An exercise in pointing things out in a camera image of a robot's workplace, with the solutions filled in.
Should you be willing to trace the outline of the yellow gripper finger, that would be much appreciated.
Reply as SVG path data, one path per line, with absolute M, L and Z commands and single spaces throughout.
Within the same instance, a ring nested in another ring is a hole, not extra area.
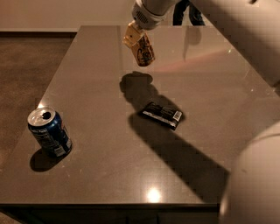
M 128 24 L 126 32 L 123 37 L 123 43 L 131 48 L 134 46 L 144 35 L 144 30 L 137 24 L 136 21 L 132 21 Z

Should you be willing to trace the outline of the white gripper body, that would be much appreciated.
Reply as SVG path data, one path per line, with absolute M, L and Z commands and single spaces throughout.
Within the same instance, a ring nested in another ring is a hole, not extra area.
M 132 17 L 144 30 L 156 28 L 170 9 L 170 0 L 136 0 L 132 8 Z

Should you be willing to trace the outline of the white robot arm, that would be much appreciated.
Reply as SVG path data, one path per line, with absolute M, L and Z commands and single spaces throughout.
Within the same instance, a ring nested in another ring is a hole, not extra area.
M 279 0 L 193 0 L 194 5 L 244 59 L 271 86 L 279 86 Z M 140 67 L 154 60 L 139 57 L 144 33 L 154 29 L 175 0 L 135 0 L 133 21 L 123 43 Z M 280 223 L 279 123 L 264 124 L 263 115 L 252 112 L 248 119 L 262 131 L 236 158 L 220 203 L 219 224 Z

